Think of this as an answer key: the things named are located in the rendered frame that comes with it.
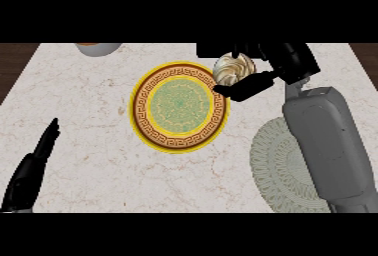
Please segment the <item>grey cup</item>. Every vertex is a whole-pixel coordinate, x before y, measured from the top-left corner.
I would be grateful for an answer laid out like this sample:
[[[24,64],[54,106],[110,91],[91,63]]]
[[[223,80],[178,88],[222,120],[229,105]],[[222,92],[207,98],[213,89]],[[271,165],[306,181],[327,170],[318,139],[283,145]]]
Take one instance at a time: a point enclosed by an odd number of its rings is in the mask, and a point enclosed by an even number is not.
[[[122,46],[120,43],[77,43],[80,52],[89,57],[110,55]]]

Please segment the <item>cream frosted cupcake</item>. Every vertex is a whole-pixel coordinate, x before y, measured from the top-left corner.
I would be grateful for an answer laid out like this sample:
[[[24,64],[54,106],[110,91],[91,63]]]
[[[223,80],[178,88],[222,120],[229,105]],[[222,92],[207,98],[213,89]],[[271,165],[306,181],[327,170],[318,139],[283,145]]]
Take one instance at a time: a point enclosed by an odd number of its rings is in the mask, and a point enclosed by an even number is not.
[[[237,58],[226,53],[216,61],[213,78],[219,85],[232,86],[253,73],[256,73],[256,64],[244,53]]]

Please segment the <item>round pale green placemat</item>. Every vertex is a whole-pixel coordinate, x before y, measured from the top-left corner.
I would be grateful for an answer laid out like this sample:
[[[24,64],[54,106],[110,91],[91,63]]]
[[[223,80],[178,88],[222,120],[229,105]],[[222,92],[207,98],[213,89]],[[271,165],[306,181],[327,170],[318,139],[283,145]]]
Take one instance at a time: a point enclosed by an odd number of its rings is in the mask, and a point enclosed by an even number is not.
[[[284,117],[259,129],[250,165],[260,195],[277,213],[330,213],[319,198],[297,139]]]

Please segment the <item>yellow brown patterned plate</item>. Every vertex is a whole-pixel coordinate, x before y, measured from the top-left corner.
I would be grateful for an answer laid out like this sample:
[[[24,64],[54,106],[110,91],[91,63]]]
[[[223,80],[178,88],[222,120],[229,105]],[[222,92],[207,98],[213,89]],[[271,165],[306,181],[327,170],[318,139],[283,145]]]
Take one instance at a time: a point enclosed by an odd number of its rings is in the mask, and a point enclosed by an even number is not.
[[[184,154],[219,136],[231,100],[213,91],[212,70],[200,63],[175,61],[141,78],[130,95],[129,117],[144,143],[164,153]]]

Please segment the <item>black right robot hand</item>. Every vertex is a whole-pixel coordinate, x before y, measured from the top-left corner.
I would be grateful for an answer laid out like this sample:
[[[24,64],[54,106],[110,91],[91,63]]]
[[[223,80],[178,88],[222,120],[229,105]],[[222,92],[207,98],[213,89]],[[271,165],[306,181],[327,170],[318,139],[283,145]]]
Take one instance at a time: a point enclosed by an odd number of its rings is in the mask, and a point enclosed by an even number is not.
[[[274,70],[249,75],[232,86],[218,84],[215,91],[237,102],[246,101],[274,86],[281,78],[288,85],[321,72],[314,53],[306,43],[198,43],[197,56],[216,58],[232,53],[268,61]]]

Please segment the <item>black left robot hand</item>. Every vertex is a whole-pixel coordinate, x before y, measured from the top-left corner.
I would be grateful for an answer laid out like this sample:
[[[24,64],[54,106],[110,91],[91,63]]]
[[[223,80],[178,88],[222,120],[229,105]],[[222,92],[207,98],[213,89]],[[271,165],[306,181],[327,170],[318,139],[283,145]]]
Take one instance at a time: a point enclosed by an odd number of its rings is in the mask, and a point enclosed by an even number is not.
[[[58,119],[54,119],[14,172],[0,206],[0,212],[30,212],[39,197],[48,159],[60,137]]]

